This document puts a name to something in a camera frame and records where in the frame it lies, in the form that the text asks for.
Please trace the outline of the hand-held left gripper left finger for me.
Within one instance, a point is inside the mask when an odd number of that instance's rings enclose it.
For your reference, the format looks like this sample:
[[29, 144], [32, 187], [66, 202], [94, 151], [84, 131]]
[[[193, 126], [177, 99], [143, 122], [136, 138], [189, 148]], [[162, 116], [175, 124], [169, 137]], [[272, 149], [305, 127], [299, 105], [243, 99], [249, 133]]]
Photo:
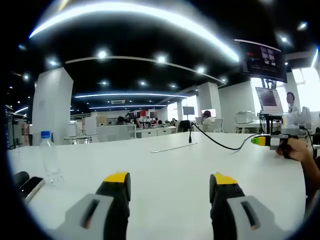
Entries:
[[87, 194], [65, 213], [53, 231], [55, 240], [125, 240], [130, 216], [131, 177], [117, 172], [106, 177], [95, 194]]

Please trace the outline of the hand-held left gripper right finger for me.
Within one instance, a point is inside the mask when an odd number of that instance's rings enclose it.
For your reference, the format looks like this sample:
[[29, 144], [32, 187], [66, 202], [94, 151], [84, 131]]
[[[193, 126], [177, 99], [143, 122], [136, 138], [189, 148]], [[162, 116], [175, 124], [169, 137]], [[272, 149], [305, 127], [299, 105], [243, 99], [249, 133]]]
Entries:
[[210, 218], [215, 240], [284, 240], [272, 211], [245, 195], [238, 182], [219, 172], [209, 180]]

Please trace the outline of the person's right hand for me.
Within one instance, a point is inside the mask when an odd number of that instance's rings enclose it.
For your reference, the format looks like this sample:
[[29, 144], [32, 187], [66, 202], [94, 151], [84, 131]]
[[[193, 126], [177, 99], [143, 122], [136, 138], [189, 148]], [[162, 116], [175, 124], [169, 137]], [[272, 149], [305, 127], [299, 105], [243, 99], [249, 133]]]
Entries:
[[275, 151], [280, 156], [284, 156], [287, 159], [293, 159], [301, 163], [313, 160], [313, 155], [308, 149], [307, 143], [295, 138], [281, 140], [279, 147]]

